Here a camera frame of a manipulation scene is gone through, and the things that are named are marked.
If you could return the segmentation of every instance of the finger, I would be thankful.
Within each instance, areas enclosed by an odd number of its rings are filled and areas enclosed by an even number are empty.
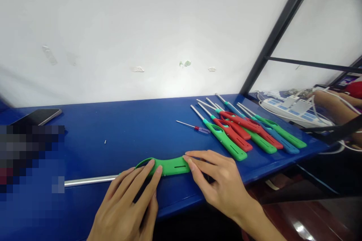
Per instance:
[[[184,155],[183,159],[188,162],[188,160],[192,160],[192,162],[204,173],[206,173],[207,175],[211,176],[212,178],[214,178],[215,180],[217,180],[218,177],[218,166],[216,165],[212,165],[210,163],[204,162],[204,161],[200,161],[197,160],[193,157],[189,157]]]
[[[123,181],[123,179],[124,179],[126,176],[128,176],[128,174],[130,174],[134,169],[135,169],[135,167],[132,167],[132,168],[130,168],[130,169],[127,169],[126,171],[121,172],[121,174],[119,174],[119,175],[117,176],[117,178],[114,179],[114,180],[110,183],[109,188],[108,188],[108,190],[107,190],[107,193],[106,193],[106,195],[105,195],[105,197],[104,197],[103,202],[109,201],[109,200],[113,197],[113,195],[114,195],[114,193],[116,192],[117,188],[120,186],[120,183],[121,183],[121,182]]]
[[[134,198],[136,197],[137,193],[139,192],[141,186],[143,185],[144,181],[146,180],[148,174],[150,173],[154,165],[155,165],[155,160],[151,159],[144,167],[144,169],[141,171],[141,173],[137,175],[134,181],[130,184],[127,191],[124,193],[122,198],[123,203],[130,205],[133,202]]]
[[[155,228],[155,222],[158,212],[158,203],[156,198],[156,192],[153,194],[150,203],[148,204],[148,210],[143,221],[143,227],[141,230],[141,240],[152,241],[153,229]]]
[[[205,159],[214,165],[222,165],[225,161],[225,156],[218,154],[212,150],[207,151],[188,151],[185,153],[188,156]]]
[[[158,183],[160,182],[162,176],[162,166],[158,166],[155,173],[152,176],[152,180],[150,183],[146,186],[144,189],[142,195],[136,202],[136,207],[140,214],[144,214],[146,211],[147,205],[149,204],[153,194],[156,192],[156,188],[158,186]]]
[[[116,192],[114,192],[114,195],[110,202],[117,203],[120,201],[120,199],[123,197],[133,180],[142,172],[143,167],[137,168],[134,171],[132,171],[128,176],[126,176],[120,186],[117,188]]]
[[[215,194],[215,190],[211,187],[211,185],[206,181],[200,169],[194,164],[192,159],[187,159],[193,180],[201,189],[201,192],[204,194],[206,199],[212,197]]]

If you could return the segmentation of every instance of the pixelated area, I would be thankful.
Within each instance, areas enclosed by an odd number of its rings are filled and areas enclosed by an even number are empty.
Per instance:
[[[43,239],[36,228],[59,225],[64,132],[64,126],[0,126],[1,240],[26,239],[30,232]]]

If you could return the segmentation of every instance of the power plug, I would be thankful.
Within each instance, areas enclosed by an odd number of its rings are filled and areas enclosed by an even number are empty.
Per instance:
[[[290,110],[293,110],[294,112],[297,112],[297,113],[303,115],[312,106],[313,105],[309,101],[299,100],[290,108]]]
[[[298,100],[299,100],[299,97],[291,95],[286,98],[286,100],[283,103],[283,106],[286,108],[289,108],[291,105],[293,105]]]

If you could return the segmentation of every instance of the blue plastic handle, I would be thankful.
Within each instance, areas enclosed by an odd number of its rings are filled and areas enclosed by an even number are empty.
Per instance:
[[[254,121],[256,121],[261,127],[263,127],[264,130],[267,131],[268,134],[270,134],[273,138],[275,138],[277,141],[279,141],[283,145],[283,147],[284,147],[283,150],[286,153],[299,154],[299,152],[300,152],[299,149],[296,148],[294,145],[292,145],[284,137],[282,137],[271,125],[263,123],[255,117],[253,117],[252,119]]]

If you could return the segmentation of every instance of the red plastic handle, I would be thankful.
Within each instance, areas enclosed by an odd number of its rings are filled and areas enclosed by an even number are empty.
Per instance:
[[[229,124],[231,126],[231,128],[239,135],[242,137],[242,139],[244,140],[249,140],[252,138],[252,136],[250,134],[247,133],[247,131],[245,131],[239,124],[231,121],[230,119],[226,120],[224,118],[224,116],[220,116],[221,119],[223,121],[225,121],[227,124]]]
[[[229,125],[227,122],[219,119],[213,119],[213,121],[223,129],[226,135],[236,144],[238,145],[243,151],[248,152],[253,149],[249,143],[247,143],[241,136],[239,136]]]
[[[254,124],[247,120],[244,120],[240,118],[239,116],[235,115],[234,113],[227,112],[227,111],[221,111],[220,115],[232,120],[233,122],[236,122],[237,124],[249,129],[252,132],[260,133],[263,129],[258,123]]]
[[[247,118],[247,120],[253,124],[258,124],[256,121],[251,120],[249,118]],[[261,131],[258,133],[263,139],[265,139],[267,142],[269,142],[270,144],[272,144],[275,148],[277,149],[282,149],[284,148],[284,146],[277,141],[275,138],[273,138],[270,134],[268,134],[267,131],[265,131],[262,127],[261,127]]]

